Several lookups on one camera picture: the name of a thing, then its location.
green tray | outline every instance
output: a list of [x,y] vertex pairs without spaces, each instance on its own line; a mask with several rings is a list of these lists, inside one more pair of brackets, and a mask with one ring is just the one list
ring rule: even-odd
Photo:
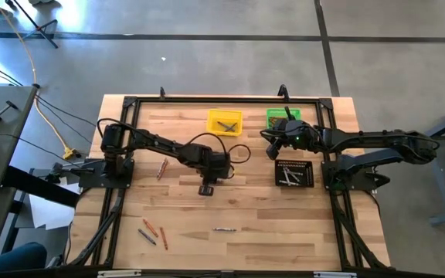
[[[300,109],[290,109],[291,115],[293,115],[297,120],[301,120],[301,112]],[[286,111],[284,108],[277,109],[267,109],[267,128],[271,128],[273,126],[273,122],[271,122],[271,118],[287,118]]]

wooden tabletop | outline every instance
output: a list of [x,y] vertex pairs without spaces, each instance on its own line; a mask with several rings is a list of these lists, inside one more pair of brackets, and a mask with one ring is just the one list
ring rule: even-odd
[[[119,119],[124,97],[105,95],[99,118]],[[332,99],[338,128],[358,131],[352,98]],[[282,148],[279,159],[313,162],[315,187],[279,188],[274,184],[274,162],[265,153],[268,143],[259,131],[266,128],[267,108],[278,107],[278,104],[257,103],[143,103],[138,128],[180,143],[206,132],[208,109],[241,110],[243,133],[222,140],[227,148],[234,144],[248,145],[252,157],[245,164],[234,165],[234,178],[220,182],[214,196],[202,197],[197,193],[201,178],[195,170],[168,158],[169,165],[157,181],[155,176],[165,156],[135,151],[134,177],[124,202],[114,268],[339,270],[331,203],[321,180],[322,155]],[[290,105],[290,108],[301,109],[302,120],[309,124],[317,123],[314,107]],[[201,137],[196,142],[222,150],[213,137]],[[361,154],[363,150],[347,153]],[[90,156],[103,157],[97,132]],[[235,161],[246,156],[244,148],[231,153]],[[97,230],[103,197],[103,189],[92,189],[76,207],[69,261],[76,258]],[[375,203],[364,192],[352,192],[352,204],[358,233],[377,257],[389,265]],[[142,219],[147,219],[157,233],[159,227],[164,228],[167,251],[161,238],[155,238]],[[215,227],[234,228],[237,232],[214,232]],[[138,233],[138,228],[151,234],[158,244],[150,244]],[[352,262],[348,236],[345,241]],[[101,262],[108,242],[109,235],[103,244]]]

white paper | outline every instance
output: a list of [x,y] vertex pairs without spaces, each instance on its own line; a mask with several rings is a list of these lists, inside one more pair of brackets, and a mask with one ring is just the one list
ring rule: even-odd
[[[59,186],[79,193],[78,184],[67,185],[66,177],[60,178]],[[55,229],[68,226],[75,215],[75,209],[66,205],[47,201],[34,195],[30,195],[30,207],[32,209],[32,218],[36,228],[45,225],[46,229]]]

yellow bin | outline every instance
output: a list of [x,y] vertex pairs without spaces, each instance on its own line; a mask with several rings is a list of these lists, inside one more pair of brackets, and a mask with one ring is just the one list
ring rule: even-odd
[[243,113],[241,111],[209,110],[207,131],[215,135],[240,136],[243,130]]

concrete floor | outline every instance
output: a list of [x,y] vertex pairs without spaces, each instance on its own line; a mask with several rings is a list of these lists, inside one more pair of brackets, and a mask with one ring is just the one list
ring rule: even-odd
[[[313,0],[60,0],[36,7],[20,2],[39,24],[57,18],[61,32],[320,34]],[[322,0],[322,6],[330,36],[445,37],[445,0]],[[22,15],[15,17],[19,30],[31,29]],[[0,32],[7,31],[0,22]],[[331,95],[320,42],[63,39],[56,40],[58,50],[41,39],[26,43],[42,96],[91,121],[105,93],[157,93],[160,86],[168,93],[274,95],[285,83],[293,96]],[[445,115],[445,43],[334,42],[331,54],[339,92],[354,98],[362,129],[426,131]],[[32,83],[28,58],[17,39],[0,39],[0,68],[22,83]],[[71,146],[89,150],[86,141],[49,117]],[[92,137],[92,127],[67,121]],[[34,110],[23,137],[58,154],[63,151]],[[31,161],[25,159],[29,154]],[[27,170],[54,161],[19,144],[12,164]],[[396,164],[379,170],[392,178],[378,194],[392,265],[445,274],[445,225],[434,228],[428,223],[443,211],[430,166]],[[55,255],[63,249],[66,231],[28,230],[18,243],[35,238]]]

